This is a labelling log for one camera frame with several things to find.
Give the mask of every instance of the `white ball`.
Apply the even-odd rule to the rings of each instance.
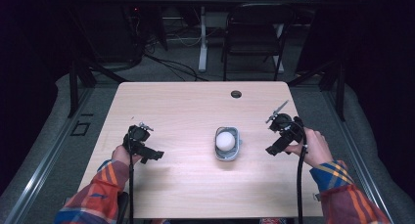
[[[227,152],[235,146],[235,137],[229,132],[221,132],[216,136],[216,146],[221,151]]]

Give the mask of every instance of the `person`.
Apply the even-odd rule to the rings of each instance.
[[[304,162],[317,183],[326,223],[391,223],[386,215],[354,185],[341,160],[333,160],[329,145],[319,131],[304,128],[307,154]],[[285,150],[300,154],[302,143]],[[134,156],[136,163],[141,157]],[[118,146],[111,160],[99,168],[91,184],[83,188],[57,213],[55,223],[116,223],[117,195],[128,180],[129,153]]]

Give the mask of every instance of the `plaid shirt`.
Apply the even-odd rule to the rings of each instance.
[[[353,184],[341,160],[320,164],[310,173],[320,191],[326,223],[391,223]]]
[[[391,223],[385,214],[353,184],[346,165],[338,160],[310,170],[320,191],[326,223]],[[128,180],[128,166],[107,160],[91,184],[58,212],[54,223],[116,223],[116,198]]]
[[[105,161],[91,183],[58,212],[54,223],[116,223],[117,196],[128,178],[127,165],[116,160]]]

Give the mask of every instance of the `chair seat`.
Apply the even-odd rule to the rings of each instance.
[[[229,27],[230,55],[278,55],[280,46],[274,26],[250,25]]]

